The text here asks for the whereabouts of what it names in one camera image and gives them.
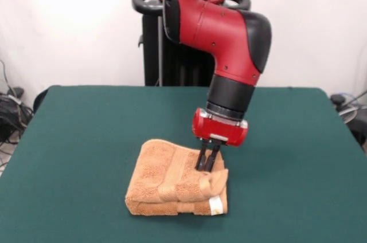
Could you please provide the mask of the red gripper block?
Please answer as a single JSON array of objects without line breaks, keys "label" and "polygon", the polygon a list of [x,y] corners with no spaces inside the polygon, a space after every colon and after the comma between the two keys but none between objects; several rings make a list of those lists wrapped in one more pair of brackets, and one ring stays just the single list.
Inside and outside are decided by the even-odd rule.
[{"label": "red gripper block", "polygon": [[[193,117],[192,131],[202,142],[195,169],[211,172],[222,142],[227,146],[240,146],[247,136],[248,122],[225,119],[197,108]],[[207,140],[211,139],[218,141],[213,142],[212,153],[206,160]]]}]

